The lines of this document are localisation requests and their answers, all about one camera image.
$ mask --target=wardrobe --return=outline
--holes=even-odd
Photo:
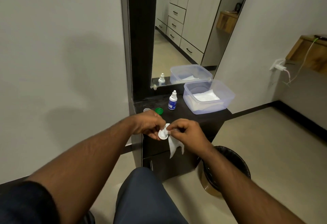
[[[219,3],[220,0],[157,0],[156,27],[200,65]]]

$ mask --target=bottle cap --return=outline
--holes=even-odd
[[[155,112],[159,115],[162,115],[162,113],[164,112],[162,108],[156,108]]]

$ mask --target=blue label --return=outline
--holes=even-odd
[[[176,102],[172,102],[172,101],[169,100],[168,108],[170,110],[174,110],[176,108],[176,103],[177,103],[177,101]]]

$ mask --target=forearm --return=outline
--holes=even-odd
[[[215,149],[203,156],[238,223],[304,223]]]
[[[52,195],[61,223],[76,223],[92,206],[134,130],[128,117],[76,144],[27,180]]]

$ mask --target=person's right hand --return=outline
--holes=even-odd
[[[168,134],[182,142],[186,148],[203,158],[210,149],[212,144],[204,135],[199,123],[188,119],[178,119],[171,123],[168,127]]]

